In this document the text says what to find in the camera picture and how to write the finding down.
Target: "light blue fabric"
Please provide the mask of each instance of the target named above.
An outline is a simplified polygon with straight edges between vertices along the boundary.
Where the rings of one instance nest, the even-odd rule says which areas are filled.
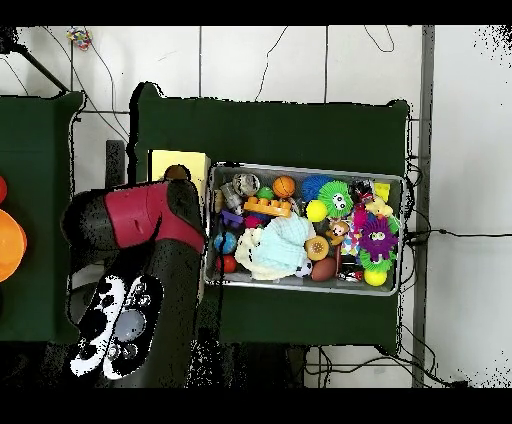
[[[308,220],[293,212],[289,218],[274,218],[262,231],[259,244],[252,249],[253,262],[272,269],[295,272],[307,257],[304,243],[308,232]]]

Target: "orange bowl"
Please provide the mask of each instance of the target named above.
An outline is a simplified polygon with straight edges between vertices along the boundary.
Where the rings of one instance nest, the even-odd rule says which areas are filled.
[[[27,237],[23,228],[0,209],[0,283],[14,274],[26,249]]]

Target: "stuffed animal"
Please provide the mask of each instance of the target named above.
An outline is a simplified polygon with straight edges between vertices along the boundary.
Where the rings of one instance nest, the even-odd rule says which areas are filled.
[[[373,213],[378,218],[389,218],[393,214],[391,206],[386,205],[384,200],[378,196],[375,196],[373,202],[366,204],[366,210]]]
[[[339,219],[330,219],[329,221],[329,231],[326,231],[325,235],[331,239],[331,245],[337,246],[343,241],[350,227]]]

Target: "purple plush toy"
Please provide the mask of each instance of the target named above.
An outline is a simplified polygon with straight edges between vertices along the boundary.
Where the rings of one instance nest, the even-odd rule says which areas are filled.
[[[382,259],[389,259],[389,253],[398,239],[389,230],[387,219],[376,219],[366,221],[362,227],[362,237],[359,246],[370,252],[370,259],[378,261],[379,255]]]

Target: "yellow ball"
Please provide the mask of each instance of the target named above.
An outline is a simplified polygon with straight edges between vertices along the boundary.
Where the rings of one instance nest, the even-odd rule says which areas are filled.
[[[306,208],[306,215],[311,222],[320,222],[327,216],[327,206],[320,200],[312,200]]]
[[[386,271],[364,270],[364,281],[366,281],[370,286],[382,286],[386,282],[387,276],[388,273]]]

